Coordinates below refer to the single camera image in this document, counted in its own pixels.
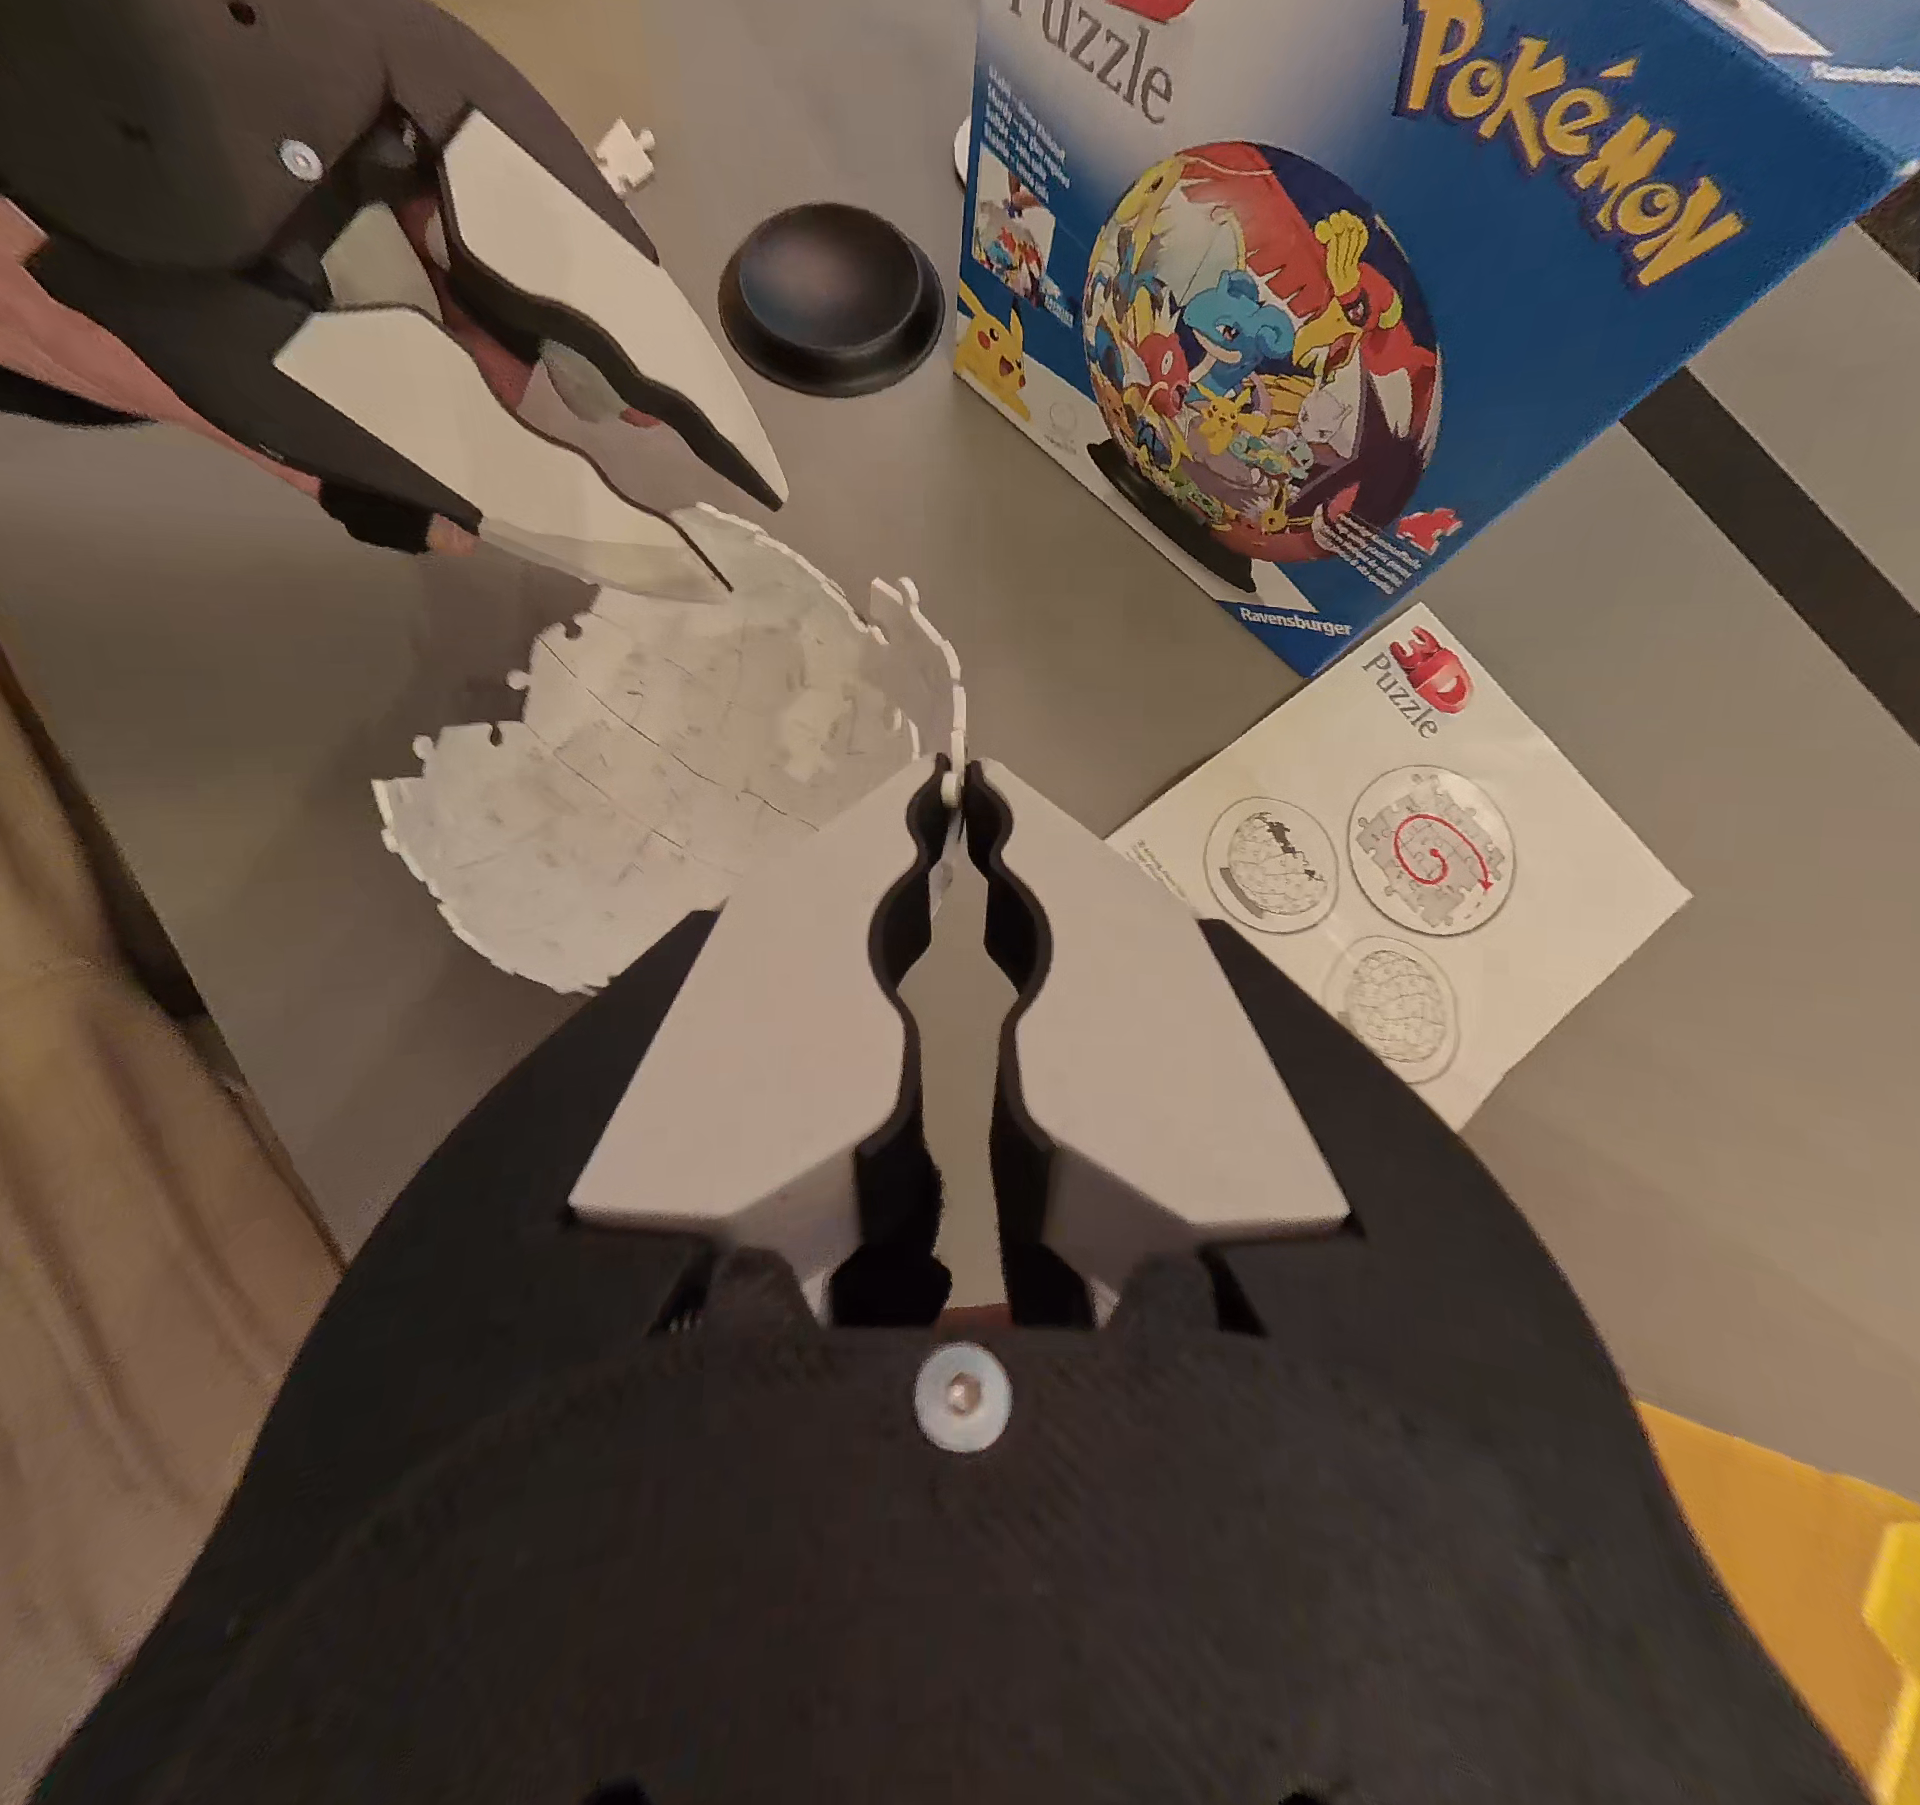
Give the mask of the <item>person's leg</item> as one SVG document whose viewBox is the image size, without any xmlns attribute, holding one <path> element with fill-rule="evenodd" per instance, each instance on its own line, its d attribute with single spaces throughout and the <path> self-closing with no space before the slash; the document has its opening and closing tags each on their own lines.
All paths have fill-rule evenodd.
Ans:
<svg viewBox="0 0 1920 1805">
<path fill-rule="evenodd" d="M 0 1781 L 202 1552 L 341 1262 L 188 1023 L 14 666 L 0 705 Z"/>
</svg>

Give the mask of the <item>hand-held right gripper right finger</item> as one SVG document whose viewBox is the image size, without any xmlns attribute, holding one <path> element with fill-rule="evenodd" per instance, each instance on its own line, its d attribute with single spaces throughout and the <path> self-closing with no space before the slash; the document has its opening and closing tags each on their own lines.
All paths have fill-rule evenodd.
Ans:
<svg viewBox="0 0 1920 1805">
<path fill-rule="evenodd" d="M 1349 1224 L 1285 1074 L 1203 922 L 1000 763 L 965 776 L 1014 985 L 994 1079 L 994 1208 L 1023 1327 L 1097 1327 L 1155 1256 Z"/>
</svg>

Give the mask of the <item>yellow box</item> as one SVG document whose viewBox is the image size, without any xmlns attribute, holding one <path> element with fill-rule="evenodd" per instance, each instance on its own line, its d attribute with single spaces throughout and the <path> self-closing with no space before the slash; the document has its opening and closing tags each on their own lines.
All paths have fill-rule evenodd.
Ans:
<svg viewBox="0 0 1920 1805">
<path fill-rule="evenodd" d="M 1670 1489 L 1811 1720 L 1884 1805 L 1920 1797 L 1920 1508 L 1640 1406 Z"/>
</svg>

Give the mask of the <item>blue puzzle box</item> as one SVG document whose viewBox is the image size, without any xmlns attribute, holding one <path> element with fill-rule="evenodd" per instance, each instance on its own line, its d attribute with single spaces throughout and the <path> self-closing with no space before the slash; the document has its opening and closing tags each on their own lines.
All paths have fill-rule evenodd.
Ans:
<svg viewBox="0 0 1920 1805">
<path fill-rule="evenodd" d="M 1914 0 L 981 0 L 955 379 L 1301 679 L 1914 175 Z"/>
</svg>

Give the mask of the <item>black round ball stand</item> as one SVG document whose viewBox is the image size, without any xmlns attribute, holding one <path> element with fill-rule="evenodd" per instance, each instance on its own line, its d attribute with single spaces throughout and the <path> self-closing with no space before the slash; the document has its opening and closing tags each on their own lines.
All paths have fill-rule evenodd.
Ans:
<svg viewBox="0 0 1920 1805">
<path fill-rule="evenodd" d="M 735 356 L 811 401 L 859 401 L 913 374 L 942 336 L 928 251 L 867 205 L 808 202 L 761 218 L 716 278 Z"/>
</svg>

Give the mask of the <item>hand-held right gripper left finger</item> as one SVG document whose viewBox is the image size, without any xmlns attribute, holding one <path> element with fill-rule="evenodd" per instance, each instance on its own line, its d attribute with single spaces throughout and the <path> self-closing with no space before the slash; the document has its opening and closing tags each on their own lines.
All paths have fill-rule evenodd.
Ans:
<svg viewBox="0 0 1920 1805">
<path fill-rule="evenodd" d="M 940 1319 L 942 1185 L 897 985 L 953 838 L 955 765 L 932 757 L 743 876 L 567 1196 L 582 1224 L 775 1252 L 836 1323 Z"/>
</svg>

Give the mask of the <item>person's left hand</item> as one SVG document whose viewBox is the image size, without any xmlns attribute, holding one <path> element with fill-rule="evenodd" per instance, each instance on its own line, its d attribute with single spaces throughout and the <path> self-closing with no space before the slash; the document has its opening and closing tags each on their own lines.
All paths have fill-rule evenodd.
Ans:
<svg viewBox="0 0 1920 1805">
<path fill-rule="evenodd" d="M 0 202 L 0 410 L 64 428 L 167 422 L 231 450 L 318 498 L 323 480 L 218 431 L 125 336 L 49 295 L 27 261 L 47 248 L 40 225 Z"/>
</svg>

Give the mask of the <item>white instruction leaflet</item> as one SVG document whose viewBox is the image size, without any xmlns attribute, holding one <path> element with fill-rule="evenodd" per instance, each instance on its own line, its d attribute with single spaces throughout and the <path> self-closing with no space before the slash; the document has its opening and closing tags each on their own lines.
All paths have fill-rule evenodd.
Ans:
<svg viewBox="0 0 1920 1805">
<path fill-rule="evenodd" d="M 1451 1129 L 1688 901 L 1430 608 L 1109 845 L 1231 922 Z"/>
</svg>

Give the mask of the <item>partly built puzzle ball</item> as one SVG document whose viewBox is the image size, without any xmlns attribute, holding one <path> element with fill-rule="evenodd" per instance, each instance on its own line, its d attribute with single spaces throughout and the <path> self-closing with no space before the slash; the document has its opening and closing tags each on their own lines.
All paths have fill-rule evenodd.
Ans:
<svg viewBox="0 0 1920 1805">
<path fill-rule="evenodd" d="M 509 672 L 518 718 L 414 739 L 375 777 L 390 857 L 508 976 L 598 992 L 688 910 L 917 763 L 867 660 L 867 600 L 708 503 L 674 528 L 716 600 L 598 587 Z"/>
</svg>

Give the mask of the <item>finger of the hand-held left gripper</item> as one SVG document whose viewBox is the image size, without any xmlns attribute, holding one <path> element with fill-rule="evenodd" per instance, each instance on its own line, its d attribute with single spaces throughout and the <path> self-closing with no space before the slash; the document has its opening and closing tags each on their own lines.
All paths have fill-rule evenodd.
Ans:
<svg viewBox="0 0 1920 1805">
<path fill-rule="evenodd" d="M 275 371 L 476 510 L 480 545 L 638 599 L 716 600 L 728 581 L 576 450 L 525 422 L 420 308 L 314 311 Z"/>
<path fill-rule="evenodd" d="M 788 474 L 714 331 L 605 179 L 584 194 L 469 106 L 435 156 L 451 293 L 488 324 L 559 345 L 619 410 L 672 428 L 714 474 L 779 510 Z"/>
</svg>

